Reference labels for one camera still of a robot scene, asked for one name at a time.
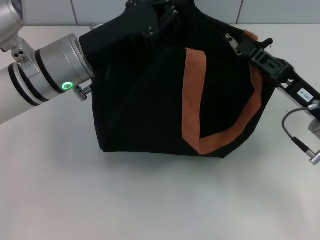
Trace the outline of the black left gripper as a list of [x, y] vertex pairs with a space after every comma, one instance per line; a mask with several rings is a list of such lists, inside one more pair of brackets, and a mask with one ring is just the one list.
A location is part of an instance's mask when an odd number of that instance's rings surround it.
[[[155, 7], [169, 6], [158, 19]], [[180, 24], [174, 0], [129, 0], [117, 18], [79, 38], [93, 73], [131, 49], [155, 50], [160, 44], [160, 28]]]

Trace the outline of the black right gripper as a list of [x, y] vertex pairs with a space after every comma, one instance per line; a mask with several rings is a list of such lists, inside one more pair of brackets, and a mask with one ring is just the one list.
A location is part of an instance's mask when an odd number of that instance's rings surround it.
[[287, 61], [266, 52], [266, 41], [243, 38], [235, 49], [239, 55], [252, 55], [251, 62], [277, 83], [277, 88], [300, 107], [320, 100], [320, 93], [303, 80]]

